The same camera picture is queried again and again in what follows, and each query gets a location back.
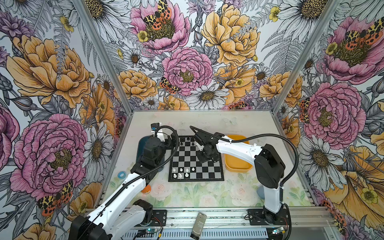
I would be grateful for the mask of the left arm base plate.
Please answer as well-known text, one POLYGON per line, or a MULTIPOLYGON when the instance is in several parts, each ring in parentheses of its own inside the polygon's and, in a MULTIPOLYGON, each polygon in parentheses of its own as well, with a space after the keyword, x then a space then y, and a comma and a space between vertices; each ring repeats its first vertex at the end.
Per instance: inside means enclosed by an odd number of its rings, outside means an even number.
POLYGON ((165 227, 167 223, 167 210, 153 210, 148 222, 142 222, 135 227, 165 227))

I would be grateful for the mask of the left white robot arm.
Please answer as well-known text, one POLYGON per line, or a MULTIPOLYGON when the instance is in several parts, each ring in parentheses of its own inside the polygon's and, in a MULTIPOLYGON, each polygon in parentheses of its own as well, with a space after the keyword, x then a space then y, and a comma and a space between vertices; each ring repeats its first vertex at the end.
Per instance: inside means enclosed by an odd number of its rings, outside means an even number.
POLYGON ((121 186, 86 217, 78 216, 72 221, 70 240, 118 240, 131 228, 151 220, 153 206, 146 201, 124 210, 173 158, 179 146, 174 128, 155 123, 151 130, 139 161, 121 186))

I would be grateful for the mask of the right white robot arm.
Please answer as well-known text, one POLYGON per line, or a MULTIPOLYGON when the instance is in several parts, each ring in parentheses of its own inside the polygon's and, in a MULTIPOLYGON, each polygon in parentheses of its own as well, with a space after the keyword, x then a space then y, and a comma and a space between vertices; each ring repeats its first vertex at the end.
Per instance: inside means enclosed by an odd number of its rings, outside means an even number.
POLYGON ((283 183, 286 166, 276 149, 269 144, 260 147, 247 144, 247 141, 262 137, 278 138, 289 142, 277 134, 260 134, 249 138, 234 140, 221 133, 211 134, 202 129, 190 126, 195 133, 195 141, 199 147, 198 157, 202 161, 215 160, 226 154, 243 160, 255 167, 257 179, 263 186, 264 206, 261 218, 267 224, 275 224, 282 213, 283 183))

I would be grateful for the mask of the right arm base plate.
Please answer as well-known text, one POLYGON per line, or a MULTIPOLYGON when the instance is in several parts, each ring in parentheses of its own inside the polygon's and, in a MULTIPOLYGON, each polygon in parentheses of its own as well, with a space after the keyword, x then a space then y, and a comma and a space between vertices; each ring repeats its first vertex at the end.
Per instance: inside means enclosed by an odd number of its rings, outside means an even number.
POLYGON ((289 214, 284 207, 278 213, 272 213, 264 208, 248 209, 246 219, 251 226, 288 226, 291 223, 289 214))

